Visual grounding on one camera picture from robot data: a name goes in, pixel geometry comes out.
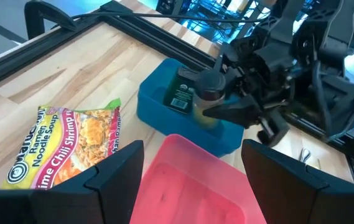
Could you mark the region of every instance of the instant noodle packet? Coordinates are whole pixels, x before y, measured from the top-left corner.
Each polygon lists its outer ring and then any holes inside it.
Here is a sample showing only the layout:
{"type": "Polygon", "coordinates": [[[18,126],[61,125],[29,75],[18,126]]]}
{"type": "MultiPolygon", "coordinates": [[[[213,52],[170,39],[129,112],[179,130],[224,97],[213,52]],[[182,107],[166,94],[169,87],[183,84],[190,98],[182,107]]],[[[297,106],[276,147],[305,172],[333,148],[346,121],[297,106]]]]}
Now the instant noodle packet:
{"type": "Polygon", "coordinates": [[[86,111],[40,106],[2,189],[49,189],[115,153],[120,104],[86,111]]]}

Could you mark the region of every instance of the floor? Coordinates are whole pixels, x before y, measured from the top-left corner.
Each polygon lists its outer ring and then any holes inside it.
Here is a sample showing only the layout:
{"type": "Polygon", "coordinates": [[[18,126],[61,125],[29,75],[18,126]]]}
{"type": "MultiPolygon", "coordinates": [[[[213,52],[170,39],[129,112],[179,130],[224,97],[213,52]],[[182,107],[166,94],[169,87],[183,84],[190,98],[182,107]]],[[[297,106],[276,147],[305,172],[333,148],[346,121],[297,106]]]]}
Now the floor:
{"type": "MultiPolygon", "coordinates": [[[[29,0],[0,0],[0,54],[27,40],[24,5],[29,0]]],[[[94,10],[109,0],[44,0],[73,16],[94,10]]],[[[140,0],[155,9],[157,0],[140,0]]],[[[54,24],[46,21],[49,30],[54,24]]]]}

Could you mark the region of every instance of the pink plastic bin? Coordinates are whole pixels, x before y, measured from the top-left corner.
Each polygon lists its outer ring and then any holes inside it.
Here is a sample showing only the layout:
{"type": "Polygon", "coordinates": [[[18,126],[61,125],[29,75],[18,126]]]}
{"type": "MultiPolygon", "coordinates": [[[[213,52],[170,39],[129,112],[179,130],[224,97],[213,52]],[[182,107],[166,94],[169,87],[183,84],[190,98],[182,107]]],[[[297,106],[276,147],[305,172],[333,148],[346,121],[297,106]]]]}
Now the pink plastic bin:
{"type": "Polygon", "coordinates": [[[266,222],[246,175],[172,134],[141,182],[130,223],[266,222]]]}

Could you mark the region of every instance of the blue container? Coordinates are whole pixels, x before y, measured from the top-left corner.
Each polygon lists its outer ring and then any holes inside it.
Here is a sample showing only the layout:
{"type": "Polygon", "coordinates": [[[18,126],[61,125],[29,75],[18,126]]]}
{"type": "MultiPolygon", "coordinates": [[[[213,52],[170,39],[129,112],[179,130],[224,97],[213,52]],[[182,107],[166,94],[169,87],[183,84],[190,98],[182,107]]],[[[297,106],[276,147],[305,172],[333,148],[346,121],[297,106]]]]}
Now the blue container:
{"type": "Polygon", "coordinates": [[[165,135],[179,134],[214,156],[232,153],[241,145],[243,127],[221,121],[215,129],[204,130],[193,120],[192,113],[179,113],[163,105],[166,89],[181,66],[175,59],[165,59],[141,83],[138,91],[138,118],[165,135]]]}

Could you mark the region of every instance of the wooden tabletop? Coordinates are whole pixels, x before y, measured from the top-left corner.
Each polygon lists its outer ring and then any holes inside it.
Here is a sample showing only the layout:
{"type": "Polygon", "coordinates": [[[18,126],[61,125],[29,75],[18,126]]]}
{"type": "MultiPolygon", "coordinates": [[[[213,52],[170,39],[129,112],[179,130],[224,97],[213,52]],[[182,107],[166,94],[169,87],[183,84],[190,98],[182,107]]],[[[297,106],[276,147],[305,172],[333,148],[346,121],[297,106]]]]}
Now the wooden tabletop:
{"type": "MultiPolygon", "coordinates": [[[[124,0],[121,3],[135,12],[156,13],[137,1],[124,0]]],[[[215,44],[180,24],[170,19],[148,20],[200,50],[217,56],[215,44]]],[[[37,107],[42,104],[85,110],[101,108],[110,100],[121,98],[120,147],[142,139],[146,170],[165,136],[136,116],[137,91],[139,84],[165,58],[108,24],[98,24],[2,81],[0,185],[15,161],[25,135],[35,123],[37,107]]],[[[256,139],[258,130],[256,126],[246,130],[244,138],[256,139]]],[[[342,153],[296,128],[292,128],[275,149],[297,159],[303,147],[311,151],[322,170],[353,181],[342,153]]],[[[244,171],[240,149],[223,160],[244,171]]]]}

